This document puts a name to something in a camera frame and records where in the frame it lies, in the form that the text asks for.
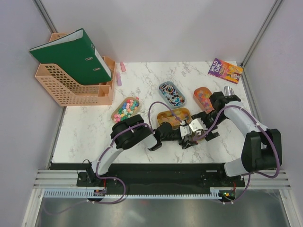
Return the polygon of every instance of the white wall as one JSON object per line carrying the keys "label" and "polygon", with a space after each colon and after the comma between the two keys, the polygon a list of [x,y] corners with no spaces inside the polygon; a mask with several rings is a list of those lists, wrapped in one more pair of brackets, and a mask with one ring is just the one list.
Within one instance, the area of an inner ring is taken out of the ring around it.
{"label": "white wall", "polygon": [[116,61],[241,62],[274,0],[41,0],[59,32],[84,28]]}
{"label": "white wall", "polygon": [[50,32],[32,0],[0,0],[0,31],[0,226],[18,227],[61,108],[34,78],[28,50]]}
{"label": "white wall", "polygon": [[263,122],[282,133],[283,168],[303,213],[303,1],[285,0],[247,65]]}

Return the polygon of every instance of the pink highlighter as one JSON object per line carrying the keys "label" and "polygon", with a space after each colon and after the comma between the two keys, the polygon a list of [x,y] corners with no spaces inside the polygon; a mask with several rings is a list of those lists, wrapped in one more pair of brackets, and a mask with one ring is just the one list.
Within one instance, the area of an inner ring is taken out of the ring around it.
{"label": "pink highlighter", "polygon": [[121,71],[122,71],[122,72],[125,72],[126,69],[125,69],[125,65],[124,65],[123,62],[120,62],[120,66],[121,66]]}
{"label": "pink highlighter", "polygon": [[121,85],[122,85],[122,81],[121,81],[121,75],[120,75],[120,72],[117,72],[116,76],[117,76],[117,82],[118,82],[118,86],[121,86]]}

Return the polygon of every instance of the white marble countertop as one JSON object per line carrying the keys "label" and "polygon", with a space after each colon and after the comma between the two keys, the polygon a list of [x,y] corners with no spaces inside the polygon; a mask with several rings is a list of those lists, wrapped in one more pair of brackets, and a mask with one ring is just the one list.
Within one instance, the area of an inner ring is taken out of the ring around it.
{"label": "white marble countertop", "polygon": [[[207,87],[212,92],[223,91],[231,86],[235,94],[250,111],[242,80],[237,85],[208,75],[211,62],[146,62],[125,63],[126,72],[121,72],[122,86],[116,84],[111,106],[67,107],[56,144],[52,162],[83,162],[95,160],[110,144],[112,112],[128,96],[139,97],[142,118],[148,123],[148,108],[154,101],[163,101],[158,92],[159,84],[172,81],[187,99],[186,107],[191,114],[201,111],[193,100],[194,90]],[[151,112],[152,125],[157,126],[157,114],[166,111],[161,104],[154,105]],[[218,127],[219,137],[197,146],[182,150],[178,142],[164,142],[162,148],[150,152],[143,144],[125,150],[115,160],[119,163],[207,163],[228,162],[240,157],[244,137],[237,127],[225,120]]]}

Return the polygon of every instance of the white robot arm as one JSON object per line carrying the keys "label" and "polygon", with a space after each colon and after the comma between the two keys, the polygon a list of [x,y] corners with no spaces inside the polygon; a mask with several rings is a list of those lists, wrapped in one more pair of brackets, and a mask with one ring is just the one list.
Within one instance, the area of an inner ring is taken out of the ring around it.
{"label": "white robot arm", "polygon": [[[164,122],[154,130],[154,133],[152,133],[149,128],[140,126],[118,136],[115,140],[116,149],[106,150],[101,158],[98,174],[105,174],[108,171],[109,166],[124,149],[131,148],[141,141],[145,143],[150,151],[160,148],[163,141],[175,140],[179,142],[179,145],[181,145],[183,149],[186,149],[197,145],[197,141],[194,139],[195,136],[202,135],[211,127],[212,130],[216,130],[216,125],[225,119],[230,119],[245,137],[241,157],[225,163],[224,165],[227,176],[237,176],[257,170],[276,167],[276,159],[273,150],[269,146],[268,140],[261,133],[259,127],[261,127],[261,129],[272,139],[279,155],[280,165],[282,164],[281,134],[277,129],[271,130],[251,115],[247,115],[245,111],[243,111],[243,103],[235,95],[224,96],[222,92],[215,92],[211,95],[210,100],[214,107],[212,112],[208,114],[205,112],[195,114],[192,116],[193,121],[190,124],[183,122],[176,130],[173,130],[169,123]],[[223,114],[218,116],[219,111],[223,108]],[[215,123],[215,127],[213,127],[213,123],[217,116],[218,121]],[[119,122],[114,125],[111,138],[113,139],[118,133],[129,127],[134,127],[143,122],[140,115]],[[210,131],[205,136],[205,139],[209,141],[218,135],[218,133]],[[96,167],[97,163],[98,161],[93,162],[93,167]]]}

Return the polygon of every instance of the metal floor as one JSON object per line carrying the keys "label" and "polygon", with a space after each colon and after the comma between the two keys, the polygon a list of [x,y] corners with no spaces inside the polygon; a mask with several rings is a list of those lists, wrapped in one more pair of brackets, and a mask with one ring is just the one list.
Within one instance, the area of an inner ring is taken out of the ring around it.
{"label": "metal floor", "polygon": [[[44,198],[43,203],[49,212],[58,212],[81,200]],[[40,217],[37,227],[290,226],[278,190],[249,190],[233,205],[213,200],[126,199],[115,205],[84,203],[60,215],[42,212]]]}

